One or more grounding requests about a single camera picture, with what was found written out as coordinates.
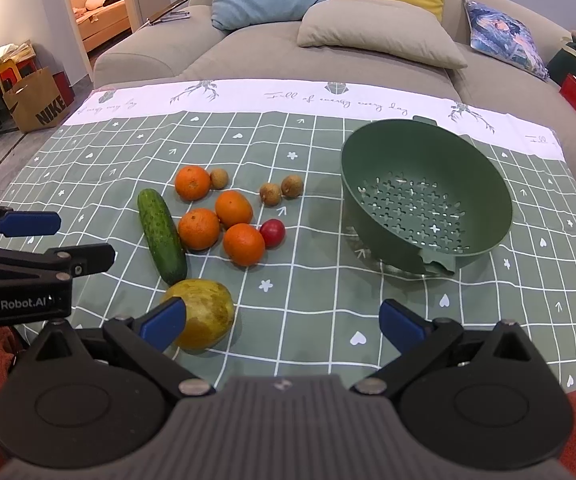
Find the yellow-green pear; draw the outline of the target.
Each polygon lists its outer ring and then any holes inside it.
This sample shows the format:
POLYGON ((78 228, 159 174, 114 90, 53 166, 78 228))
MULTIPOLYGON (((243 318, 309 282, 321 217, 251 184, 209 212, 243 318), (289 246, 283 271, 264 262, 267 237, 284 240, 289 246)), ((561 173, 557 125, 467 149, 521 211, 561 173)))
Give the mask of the yellow-green pear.
POLYGON ((233 326, 233 297, 221 283, 187 278, 169 287, 163 300, 173 297, 181 298, 186 306, 186 324, 175 339, 181 350, 195 352, 213 347, 233 326))

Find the green cucumber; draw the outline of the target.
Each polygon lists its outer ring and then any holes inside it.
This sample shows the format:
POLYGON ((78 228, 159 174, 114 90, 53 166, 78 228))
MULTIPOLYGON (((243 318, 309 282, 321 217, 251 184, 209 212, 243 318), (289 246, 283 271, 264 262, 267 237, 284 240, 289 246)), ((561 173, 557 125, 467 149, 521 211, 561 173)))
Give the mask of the green cucumber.
POLYGON ((169 207, 153 188, 144 188, 137 197, 139 220, 149 252, 161 279, 172 286, 187 276, 186 254, 169 207))

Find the orange mandarin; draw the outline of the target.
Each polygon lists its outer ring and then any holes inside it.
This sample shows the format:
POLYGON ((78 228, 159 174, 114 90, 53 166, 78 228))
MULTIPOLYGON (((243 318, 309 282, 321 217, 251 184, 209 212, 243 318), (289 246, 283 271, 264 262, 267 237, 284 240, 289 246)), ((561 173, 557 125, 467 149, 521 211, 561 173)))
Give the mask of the orange mandarin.
POLYGON ((214 211, 193 208, 179 220, 177 231, 187 249, 201 252, 218 241, 221 225, 214 211))
POLYGON ((223 247, 229 259, 237 266, 254 266, 265 252, 262 234, 254 227, 238 223, 225 232, 223 247))
POLYGON ((216 198, 215 214, 222 225, 229 229, 239 223, 250 223, 253 219, 253 208, 241 193, 228 190, 216 198))
POLYGON ((202 167, 184 166, 175 177, 175 191, 182 200, 195 202, 210 192, 211 178, 202 167))

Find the brown longan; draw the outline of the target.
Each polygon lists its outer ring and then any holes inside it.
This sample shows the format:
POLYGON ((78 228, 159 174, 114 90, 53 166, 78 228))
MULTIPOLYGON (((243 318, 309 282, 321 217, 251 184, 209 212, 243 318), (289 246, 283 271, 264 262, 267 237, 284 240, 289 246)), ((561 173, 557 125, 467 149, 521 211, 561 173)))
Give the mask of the brown longan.
POLYGON ((286 198, 297 198, 303 193, 304 183, 298 174, 289 174, 281 181, 280 188, 286 198))
POLYGON ((281 187, 276 183, 264 183, 259 189, 261 202, 267 207, 274 207, 281 203, 281 187))
POLYGON ((223 168, 214 168, 210 172, 210 179, 212 188, 215 188, 215 190, 222 190, 228 185, 228 172, 223 168))

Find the small red tomato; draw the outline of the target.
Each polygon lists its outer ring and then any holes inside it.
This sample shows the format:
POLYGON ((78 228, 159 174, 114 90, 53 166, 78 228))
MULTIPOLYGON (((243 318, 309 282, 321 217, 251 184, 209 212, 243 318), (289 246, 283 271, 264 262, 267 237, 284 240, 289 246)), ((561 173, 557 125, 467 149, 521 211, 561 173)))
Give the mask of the small red tomato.
POLYGON ((278 247, 286 236, 285 225, 278 219, 265 221, 260 227, 260 233, 266 248, 278 247))

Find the brown Nike paper bag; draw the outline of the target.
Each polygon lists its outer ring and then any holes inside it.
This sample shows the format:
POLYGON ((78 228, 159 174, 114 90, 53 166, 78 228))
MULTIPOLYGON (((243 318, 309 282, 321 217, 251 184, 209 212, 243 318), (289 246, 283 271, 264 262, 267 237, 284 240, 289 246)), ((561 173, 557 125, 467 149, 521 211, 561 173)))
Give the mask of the brown Nike paper bag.
POLYGON ((68 84, 64 89, 62 93, 49 68, 41 68, 4 92, 3 99, 16 128, 29 133, 59 125, 73 102, 68 84))

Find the green plastic colander bowl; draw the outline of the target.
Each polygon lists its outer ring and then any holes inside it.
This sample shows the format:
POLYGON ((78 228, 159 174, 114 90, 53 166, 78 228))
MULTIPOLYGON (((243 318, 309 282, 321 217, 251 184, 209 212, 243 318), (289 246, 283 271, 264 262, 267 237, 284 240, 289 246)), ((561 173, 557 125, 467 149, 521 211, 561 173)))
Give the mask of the green plastic colander bowl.
POLYGON ((341 150, 344 213, 371 254, 415 275, 452 276, 512 226, 512 198, 471 142, 415 116, 358 128, 341 150))

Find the green checked tablecloth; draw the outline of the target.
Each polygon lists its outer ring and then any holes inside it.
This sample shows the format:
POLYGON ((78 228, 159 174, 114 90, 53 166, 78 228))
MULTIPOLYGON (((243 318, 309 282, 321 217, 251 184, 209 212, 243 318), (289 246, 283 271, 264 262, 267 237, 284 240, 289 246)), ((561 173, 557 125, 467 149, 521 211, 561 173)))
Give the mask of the green checked tablecloth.
POLYGON ((333 373, 356 382, 396 356, 378 327, 382 300, 471 328, 511 318, 566 390, 576 389, 576 181, 549 128, 448 99, 362 84, 221 80, 96 91, 4 191, 14 209, 53 210, 53 236, 5 238, 0 247, 42 252, 107 242, 112 268, 74 284, 71 323, 96 327, 139 316, 165 292, 143 237, 138 193, 158 191, 174 218, 189 210, 177 171, 223 168, 286 237, 252 268, 215 246, 187 258, 194 278, 224 284, 233 330, 176 360, 213 384, 233 375, 333 373), (373 258, 343 211, 341 148, 373 120, 427 117, 476 146, 508 185, 512 229, 493 252, 447 278, 416 278, 373 258), (265 206, 259 189, 289 174, 297 198, 265 206))

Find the beige fabric sofa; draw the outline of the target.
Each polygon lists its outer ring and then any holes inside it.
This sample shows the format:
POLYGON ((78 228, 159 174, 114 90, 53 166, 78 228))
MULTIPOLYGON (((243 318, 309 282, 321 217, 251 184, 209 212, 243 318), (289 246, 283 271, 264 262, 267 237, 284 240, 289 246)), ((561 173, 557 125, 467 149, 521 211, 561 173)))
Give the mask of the beige fabric sofa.
MULTIPOLYGON (((188 20, 146 27, 99 56, 94 86, 198 79, 302 79, 371 84, 452 99, 551 128, 576 179, 576 111, 558 84, 469 47, 464 0, 445 0, 442 25, 464 55, 459 70, 343 47, 302 48, 297 22, 253 25, 225 34, 210 20, 210 0, 190 0, 188 20)), ((477 0, 527 26, 545 61, 567 29, 512 0, 477 0)))

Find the dark green bag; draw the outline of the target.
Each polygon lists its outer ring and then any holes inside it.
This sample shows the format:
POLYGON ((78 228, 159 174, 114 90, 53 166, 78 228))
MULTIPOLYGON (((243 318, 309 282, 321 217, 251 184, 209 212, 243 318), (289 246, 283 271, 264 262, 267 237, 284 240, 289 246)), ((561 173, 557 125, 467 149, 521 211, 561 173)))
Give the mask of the dark green bag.
POLYGON ((562 86, 568 75, 576 76, 576 40, 567 42, 548 62, 550 79, 562 86))

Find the blue printed cushion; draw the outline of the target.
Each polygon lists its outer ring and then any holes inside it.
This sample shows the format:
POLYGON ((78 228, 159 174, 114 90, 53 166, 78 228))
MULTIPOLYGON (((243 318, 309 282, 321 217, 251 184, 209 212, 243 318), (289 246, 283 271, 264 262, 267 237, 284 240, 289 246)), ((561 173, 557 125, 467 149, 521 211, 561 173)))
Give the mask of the blue printed cushion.
POLYGON ((548 79, 550 74, 526 25, 476 0, 463 0, 463 5, 472 50, 520 68, 538 79, 548 79))

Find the beige cushion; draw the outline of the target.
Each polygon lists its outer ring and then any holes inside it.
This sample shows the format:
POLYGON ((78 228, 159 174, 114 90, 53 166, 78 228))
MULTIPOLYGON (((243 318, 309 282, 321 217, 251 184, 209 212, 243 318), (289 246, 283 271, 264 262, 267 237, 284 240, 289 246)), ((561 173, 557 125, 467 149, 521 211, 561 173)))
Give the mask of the beige cushion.
POLYGON ((343 47, 458 70, 466 58, 429 11, 397 0, 326 0, 309 8, 301 47, 343 47))

